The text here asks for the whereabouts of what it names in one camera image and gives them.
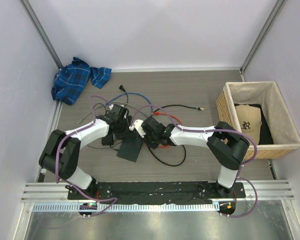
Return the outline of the black network switch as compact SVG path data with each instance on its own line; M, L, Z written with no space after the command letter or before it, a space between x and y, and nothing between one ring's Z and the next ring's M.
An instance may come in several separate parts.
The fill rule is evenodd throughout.
M136 135L125 138L118 150L117 157L135 163L140 154L143 141Z

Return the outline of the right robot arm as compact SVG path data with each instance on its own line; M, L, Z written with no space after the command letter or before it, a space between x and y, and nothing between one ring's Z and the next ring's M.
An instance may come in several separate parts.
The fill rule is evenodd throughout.
M209 149L220 163L216 193L223 198L234 191L234 183L250 142L241 132L220 121L210 127L187 127L176 123L163 125L153 117L136 120L134 127L152 149L163 146L196 146Z

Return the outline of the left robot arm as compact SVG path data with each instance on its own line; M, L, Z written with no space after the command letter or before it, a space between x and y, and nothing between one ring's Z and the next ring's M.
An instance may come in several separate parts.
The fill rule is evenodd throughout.
M50 134L38 163L54 173L56 181L77 186L79 194L90 200L97 192L96 180L78 167L80 150L98 139L103 146L112 146L115 139L129 136L130 122L129 110L114 104L104 115L96 116L82 127L68 131L56 129Z

